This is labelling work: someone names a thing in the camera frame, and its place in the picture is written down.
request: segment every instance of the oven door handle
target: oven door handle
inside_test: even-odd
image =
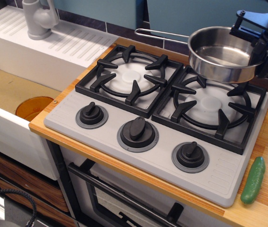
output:
[[[94,175],[92,175],[89,172],[89,169],[93,166],[94,162],[87,159],[80,167],[76,166],[74,163],[70,163],[68,165],[68,170],[77,175],[78,177],[80,177],[81,179],[83,179],[84,181],[88,182],[89,184],[93,185],[94,187],[102,190],[103,192],[107,193],[108,195],[112,196],[113,198],[124,202],[125,204],[129,205],[130,207],[132,207],[133,209],[141,212],[142,214],[150,217],[151,219],[153,219],[155,222],[158,222],[166,227],[180,227],[180,225],[176,224],[177,219],[179,218],[179,216],[177,218],[170,218],[170,214],[168,215],[168,217],[164,217],[161,214],[158,214],[157,212],[151,210],[150,208],[146,207],[145,205],[143,205],[142,203],[134,200],[133,198],[127,196],[124,192],[119,191],[118,189],[112,187],[111,185],[107,184],[106,182],[100,180],[98,177],[95,177]],[[179,208],[178,213],[180,214],[183,210],[183,207],[178,204]]]

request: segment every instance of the black cast iron grate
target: black cast iron grate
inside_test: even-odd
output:
[[[190,77],[186,79],[187,74],[194,74],[194,77]],[[230,90],[227,95],[228,96],[241,96],[242,99],[245,101],[245,105],[237,104],[237,103],[229,103],[229,107],[232,109],[240,112],[242,116],[230,122],[226,115],[224,114],[222,109],[218,111],[218,125],[210,125],[204,124],[202,122],[198,122],[191,117],[189,117],[186,112],[190,110],[193,106],[196,105],[197,101],[189,101],[179,103],[179,94],[192,94],[196,93],[195,90],[187,87],[188,84],[192,82],[197,82],[200,87],[206,88],[207,86],[211,86],[210,84],[207,85],[206,79],[197,75],[190,66],[185,68],[185,71],[179,79],[177,79],[172,86],[170,86],[169,91],[163,97],[161,103],[158,105],[156,110],[152,115],[152,120],[158,122],[160,124],[166,125],[170,128],[176,129],[181,131],[185,134],[190,136],[196,137],[198,139],[204,140],[206,142],[212,143],[229,151],[235,152],[237,154],[243,154],[244,149],[247,145],[248,139],[250,137],[253,125],[261,108],[261,104],[263,102],[264,96],[266,94],[266,89],[258,86],[254,86],[249,84],[248,82],[239,84],[238,86],[233,86],[234,89]],[[248,93],[254,93],[259,95],[259,100],[255,108],[251,107],[251,100]],[[172,114],[171,118],[165,117],[161,115],[161,112],[164,106],[170,99],[173,99],[173,103],[175,106],[175,111]],[[189,124],[180,122],[181,119],[184,119],[185,122],[188,122],[197,127],[191,127]],[[241,143],[234,143],[232,141],[228,141],[224,138],[226,132],[234,127],[238,127],[242,123],[247,122],[248,127],[244,133],[244,137]],[[206,130],[213,130],[215,134],[207,133]]]
[[[146,70],[159,70],[160,76],[144,75],[143,77],[153,84],[153,87],[140,91],[139,85],[136,80],[133,82],[131,93],[116,92],[106,85],[110,80],[116,77],[115,73],[105,74],[106,69],[117,69],[118,65],[113,61],[116,59],[123,59],[124,64],[127,64],[131,58],[143,59],[151,62],[145,67]],[[171,67],[175,69],[173,75],[166,80],[165,69]],[[108,103],[115,107],[137,114],[139,116],[149,118],[154,111],[156,105],[160,101],[160,97],[165,93],[178,75],[183,71],[183,64],[168,59],[167,55],[155,56],[145,52],[137,51],[135,46],[124,47],[117,45],[104,59],[100,59],[95,66],[76,86],[75,91],[89,97],[95,98],[99,101]],[[158,92],[158,95],[153,99],[152,103],[146,108],[136,106],[135,102],[138,98],[146,96],[152,92]]]

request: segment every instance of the stainless steel pan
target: stainless steel pan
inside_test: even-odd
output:
[[[188,44],[190,66],[206,79],[222,83],[249,81],[256,76],[256,67],[262,61],[254,65],[248,65],[253,50],[251,43],[230,35],[230,30],[230,27],[206,27],[187,36],[138,28],[135,30],[135,33],[137,35]],[[141,34],[139,31],[186,37],[188,42]]]

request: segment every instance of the white faucet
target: white faucet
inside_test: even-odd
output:
[[[51,28],[58,24],[59,18],[53,0],[47,0],[50,9],[43,9],[40,0],[23,0],[22,5],[31,39],[45,39],[51,34]]]

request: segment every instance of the cucumber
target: cucumber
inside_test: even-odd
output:
[[[252,204],[256,200],[261,188],[265,171],[266,164],[263,157],[255,158],[255,161],[251,166],[246,185],[240,197],[243,203]]]

